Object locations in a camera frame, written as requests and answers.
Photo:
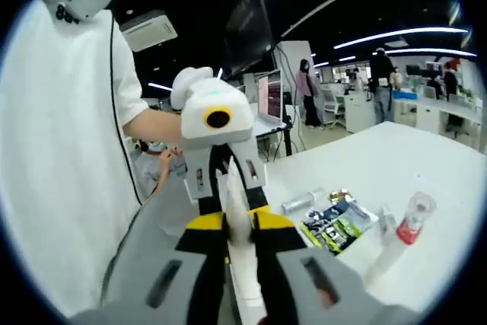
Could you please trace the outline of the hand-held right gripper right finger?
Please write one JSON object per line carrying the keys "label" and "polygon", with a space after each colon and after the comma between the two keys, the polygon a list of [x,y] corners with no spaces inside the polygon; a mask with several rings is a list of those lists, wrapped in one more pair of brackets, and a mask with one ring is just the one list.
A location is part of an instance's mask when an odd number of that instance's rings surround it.
{"label": "hand-held right gripper right finger", "polygon": [[382,324],[384,305],[332,254],[308,247],[294,224],[253,214],[257,278],[268,324]]}

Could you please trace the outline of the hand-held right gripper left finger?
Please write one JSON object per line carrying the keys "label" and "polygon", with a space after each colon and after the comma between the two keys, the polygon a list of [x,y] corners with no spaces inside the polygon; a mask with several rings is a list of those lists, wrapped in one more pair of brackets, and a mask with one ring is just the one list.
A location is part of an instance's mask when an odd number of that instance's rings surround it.
{"label": "hand-held right gripper left finger", "polygon": [[102,324],[216,324],[224,288],[223,213],[191,221],[174,247],[161,236],[126,242],[103,306]]}

